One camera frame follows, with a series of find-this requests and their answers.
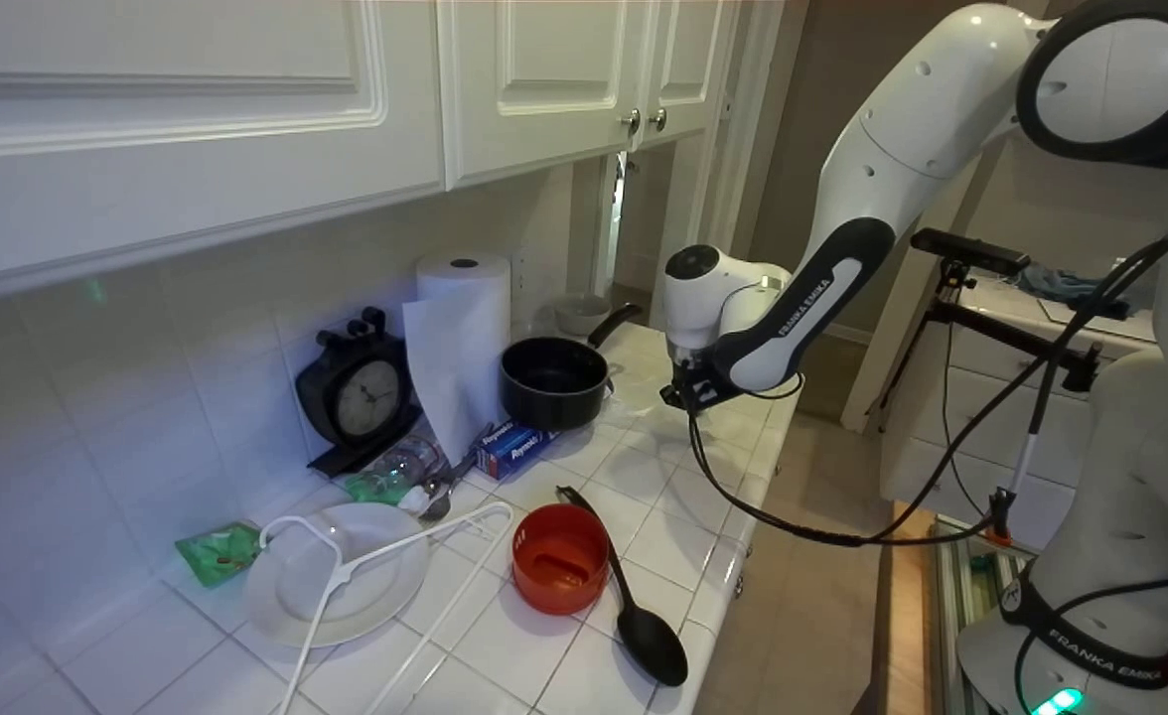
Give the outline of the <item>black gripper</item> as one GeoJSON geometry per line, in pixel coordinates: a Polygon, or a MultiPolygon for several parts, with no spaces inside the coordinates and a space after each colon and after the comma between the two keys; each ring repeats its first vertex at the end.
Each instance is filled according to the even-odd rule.
{"type": "Polygon", "coordinates": [[[716,362],[676,362],[670,383],[659,389],[670,411],[702,415],[737,399],[737,384],[716,362]]]}

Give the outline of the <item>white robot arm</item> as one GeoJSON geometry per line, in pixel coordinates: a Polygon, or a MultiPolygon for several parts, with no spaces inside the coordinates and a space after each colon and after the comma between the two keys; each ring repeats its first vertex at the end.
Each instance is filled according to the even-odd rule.
{"type": "MultiPolygon", "coordinates": [[[[965,4],[936,21],[831,142],[794,269],[716,246],[666,257],[666,401],[702,415],[794,379],[806,342],[1001,135],[1066,164],[1168,170],[1168,0],[1062,16],[965,4]]],[[[1096,374],[1066,526],[959,636],[961,675],[998,715],[1055,694],[1086,715],[1168,715],[1168,240],[1147,264],[1156,346],[1096,374]]]]}

